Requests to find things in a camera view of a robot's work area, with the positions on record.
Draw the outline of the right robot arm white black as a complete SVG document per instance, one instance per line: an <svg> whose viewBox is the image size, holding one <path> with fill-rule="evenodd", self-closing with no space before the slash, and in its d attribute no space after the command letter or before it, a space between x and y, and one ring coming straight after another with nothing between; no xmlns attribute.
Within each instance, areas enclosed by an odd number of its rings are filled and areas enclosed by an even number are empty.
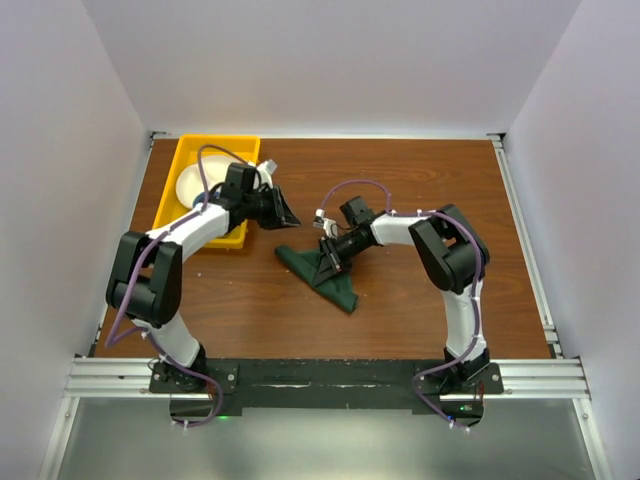
<svg viewBox="0 0 640 480"><path fill-rule="evenodd" d="M445 375L452 390L469 392L490 362L480 301L489 261L486 245L454 205L406 215L376 213L356 196L340 210L350 230L335 235L330 226L324 227L311 285L324 286L343 276L353 258L373 246L413 247L445 307L445 361L431 372Z"/></svg>

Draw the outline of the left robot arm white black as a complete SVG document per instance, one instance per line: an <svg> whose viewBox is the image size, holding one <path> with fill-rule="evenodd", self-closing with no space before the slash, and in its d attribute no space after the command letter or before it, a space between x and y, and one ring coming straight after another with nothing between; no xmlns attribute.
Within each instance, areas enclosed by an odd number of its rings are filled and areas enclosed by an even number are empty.
<svg viewBox="0 0 640 480"><path fill-rule="evenodd" d="M231 163L223 181L204 182L187 214L144 233L122 235L110 274L106 301L116 309L105 344L124 338L119 327L130 319L147 338L185 392L207 384L204 347L186 327L179 307L183 264L207 243L229 234L246 220L264 230L299 226L281 188L273 181L277 165Z"/></svg>

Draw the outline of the dark green cloth napkin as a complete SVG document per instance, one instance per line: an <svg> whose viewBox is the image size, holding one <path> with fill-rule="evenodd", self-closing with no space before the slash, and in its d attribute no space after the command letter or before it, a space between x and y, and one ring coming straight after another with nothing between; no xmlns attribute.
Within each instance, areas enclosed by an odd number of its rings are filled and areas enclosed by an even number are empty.
<svg viewBox="0 0 640 480"><path fill-rule="evenodd" d="M359 297L353 290L349 271L333 271L318 248L296 251L288 245L279 245L274 253L289 271L321 297L347 314L356 310Z"/></svg>

